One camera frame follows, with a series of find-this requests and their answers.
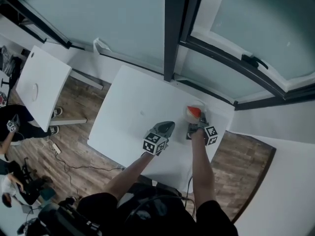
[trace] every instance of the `white tabletop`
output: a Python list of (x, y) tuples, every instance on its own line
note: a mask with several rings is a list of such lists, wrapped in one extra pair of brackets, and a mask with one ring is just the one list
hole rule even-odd
[[(47, 131), (51, 115), (71, 67), (34, 46), (22, 70), (16, 91), (38, 125)], [(34, 100), (34, 88), (38, 88)]]
[[(98, 112), (88, 144), (127, 167), (141, 156), (147, 130), (162, 121), (174, 121), (169, 147), (156, 156), (143, 175), (187, 191), (192, 173), (191, 141), (183, 109), (196, 97), (127, 66), (122, 66)], [(207, 146), (211, 160), (220, 144), (228, 119), (208, 109), (207, 120), (217, 130), (215, 144)]]

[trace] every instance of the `floor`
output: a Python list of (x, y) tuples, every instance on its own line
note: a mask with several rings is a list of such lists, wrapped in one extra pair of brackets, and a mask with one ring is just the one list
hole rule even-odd
[[(102, 83), (104, 89), (98, 90), (69, 77), (61, 92), (57, 106), (63, 107), (63, 115), (88, 119), (85, 124), (62, 126), (59, 134), (51, 136), (51, 140), (62, 151), (57, 158), (68, 165), (94, 166), (108, 170), (120, 167), (87, 145), (89, 132), (110, 88), (110, 84)], [(15, 90), (12, 91), (9, 103), (21, 104)], [(77, 196), (77, 193), (84, 197), (101, 192), (107, 182), (121, 171), (66, 167), (66, 173), (64, 163), (56, 160), (55, 152), (45, 141), (47, 138), (23, 141), (20, 146), (10, 147), (7, 156), (9, 160), (16, 160), (20, 164), (28, 157), (29, 167), (36, 169), (39, 176), (51, 177), (56, 202), (67, 196)], [(272, 147), (251, 137), (225, 133), (212, 166), (216, 177), (217, 201), (231, 220), (255, 188), (271, 153)], [(193, 204), (188, 203), (187, 210), (192, 213)]]

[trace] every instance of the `white panel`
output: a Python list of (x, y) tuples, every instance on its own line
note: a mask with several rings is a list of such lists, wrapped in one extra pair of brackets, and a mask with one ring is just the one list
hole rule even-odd
[(315, 144), (315, 101), (236, 111), (232, 132)]
[[(24, 65), (16, 91), (44, 131), (48, 129), (54, 107), (70, 71), (70, 66), (36, 46)], [(36, 87), (38, 94), (34, 100)]]
[[(164, 81), (123, 66), (99, 110), (88, 144), (117, 163), (129, 166), (143, 153), (142, 139), (147, 130), (158, 122), (174, 121), (169, 147), (154, 158), (143, 174), (186, 191), (192, 153), (191, 141), (186, 140), (188, 123), (183, 112), (194, 100), (197, 98)], [(207, 146), (211, 160), (229, 119), (209, 106), (207, 120), (219, 134), (217, 142)]]
[(43, 45), (2, 15), (0, 15), (0, 34), (27, 50), (31, 50), (34, 45), (38, 47)]
[(315, 146), (260, 136), (277, 148), (268, 173), (235, 226), (240, 236), (311, 236)]

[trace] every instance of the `black sleeve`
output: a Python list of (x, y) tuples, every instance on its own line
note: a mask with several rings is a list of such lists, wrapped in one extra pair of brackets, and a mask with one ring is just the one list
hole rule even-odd
[(81, 199), (77, 212), (93, 223), (102, 225), (114, 219), (117, 199), (109, 193), (97, 193)]
[(197, 210), (197, 228), (202, 235), (237, 236), (236, 227), (217, 201), (207, 201)]

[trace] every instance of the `shoe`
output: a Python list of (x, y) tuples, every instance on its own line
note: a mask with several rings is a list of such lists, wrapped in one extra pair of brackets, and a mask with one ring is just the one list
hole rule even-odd
[(56, 116), (59, 116), (63, 113), (63, 108), (55, 108), (53, 111), (53, 114), (51, 115), (51, 118), (55, 118)]
[(49, 128), (50, 128), (51, 135), (56, 135), (59, 133), (59, 126), (51, 126)]

